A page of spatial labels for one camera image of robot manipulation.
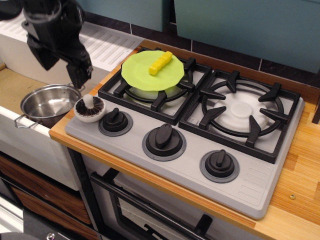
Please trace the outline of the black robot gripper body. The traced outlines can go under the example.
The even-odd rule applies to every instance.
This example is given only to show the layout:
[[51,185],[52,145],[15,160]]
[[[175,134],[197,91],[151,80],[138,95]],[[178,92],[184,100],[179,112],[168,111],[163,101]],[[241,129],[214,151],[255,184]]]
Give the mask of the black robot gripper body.
[[78,63],[89,59],[79,34],[82,29],[80,21],[58,17],[56,20],[26,20],[22,27],[27,31],[27,42],[33,41],[44,45],[55,56],[67,63]]

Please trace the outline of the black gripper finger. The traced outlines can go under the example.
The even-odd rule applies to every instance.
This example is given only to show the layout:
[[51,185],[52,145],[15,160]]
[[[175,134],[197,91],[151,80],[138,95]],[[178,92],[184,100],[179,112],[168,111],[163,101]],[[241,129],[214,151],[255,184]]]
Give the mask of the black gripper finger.
[[39,42],[28,41],[27,44],[32,54],[46,71],[50,70],[60,60],[59,57]]
[[70,62],[67,64],[66,69],[76,89],[81,89],[92,78],[93,66],[90,58],[80,62]]

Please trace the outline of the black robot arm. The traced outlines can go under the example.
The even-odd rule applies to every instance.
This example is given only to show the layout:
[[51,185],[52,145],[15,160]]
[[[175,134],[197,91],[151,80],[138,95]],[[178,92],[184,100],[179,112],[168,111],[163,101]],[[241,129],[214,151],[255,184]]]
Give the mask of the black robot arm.
[[80,32],[85,12],[75,0],[2,0],[0,19],[11,20],[23,14],[21,26],[27,31],[27,45],[45,70],[59,60],[77,89],[92,77],[92,62]]

